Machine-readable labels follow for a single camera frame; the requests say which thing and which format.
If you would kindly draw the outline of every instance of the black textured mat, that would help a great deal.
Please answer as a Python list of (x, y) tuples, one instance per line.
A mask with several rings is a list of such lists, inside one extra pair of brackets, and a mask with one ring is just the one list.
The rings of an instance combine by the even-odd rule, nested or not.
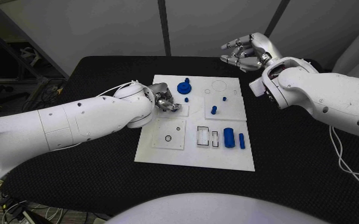
[[(303, 108), (278, 110), (265, 97), (255, 98), (248, 83), (259, 72), (243, 73), (219, 58), (86, 57), (57, 103), (93, 97), (129, 80), (150, 85), (154, 74), (239, 78), (255, 172), (135, 163), (141, 129), (124, 128), (24, 162), (7, 176), (4, 193), (53, 207), (117, 214), (170, 194), (217, 192), (275, 202), (333, 223), (357, 223), (359, 182), (337, 167), (328, 127)], [(359, 170), (359, 138), (337, 134), (344, 160)]]

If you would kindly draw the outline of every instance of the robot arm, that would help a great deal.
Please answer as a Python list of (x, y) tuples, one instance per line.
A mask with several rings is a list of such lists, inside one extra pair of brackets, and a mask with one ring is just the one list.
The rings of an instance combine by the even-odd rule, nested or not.
[(148, 87), (132, 82), (114, 96), (93, 98), (0, 118), (0, 177), (26, 160), (59, 148), (93, 140), (127, 125), (144, 126), (154, 106), (176, 111), (180, 105), (166, 83)]
[(359, 78), (320, 74), (303, 59), (282, 58), (269, 39), (253, 33), (222, 45), (235, 48), (220, 60), (242, 71), (264, 68), (262, 76), (249, 84), (253, 95), (268, 95), (279, 109), (301, 106), (313, 118), (359, 135)]

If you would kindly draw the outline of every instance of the blue object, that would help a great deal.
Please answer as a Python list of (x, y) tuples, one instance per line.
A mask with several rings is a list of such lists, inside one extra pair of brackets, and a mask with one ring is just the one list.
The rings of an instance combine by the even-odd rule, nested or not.
[(190, 87), (190, 83), (189, 83), (189, 78), (184, 79), (184, 82), (181, 82), (179, 85), (177, 85), (177, 92), (180, 94), (187, 94), (191, 90), (191, 87)]
[(242, 133), (239, 133), (239, 146), (241, 149), (245, 149), (245, 136)]
[(215, 112), (216, 112), (216, 106), (212, 107), (210, 113), (215, 115)]
[(233, 129), (232, 128), (225, 128), (223, 129), (223, 134), (225, 134), (225, 147), (226, 148), (233, 148), (235, 147)]

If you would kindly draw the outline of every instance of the rectangular slot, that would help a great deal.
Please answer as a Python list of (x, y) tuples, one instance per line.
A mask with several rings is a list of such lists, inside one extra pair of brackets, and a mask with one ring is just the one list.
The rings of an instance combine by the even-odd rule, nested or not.
[(217, 131), (212, 131), (212, 148), (217, 148), (219, 143), (217, 143)]
[(196, 145), (197, 147), (209, 147), (209, 128), (196, 127)]

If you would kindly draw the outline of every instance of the white wall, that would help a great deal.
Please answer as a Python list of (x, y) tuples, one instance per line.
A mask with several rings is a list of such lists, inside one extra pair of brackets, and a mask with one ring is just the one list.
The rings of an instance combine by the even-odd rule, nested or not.
[(171, 55), (219, 57), (220, 45), (265, 31), (281, 0), (166, 0)]
[(89, 55), (164, 55), (157, 0), (16, 0), (0, 9), (69, 75)]
[(333, 68), (359, 35), (359, 0), (291, 0), (271, 40), (284, 56)]

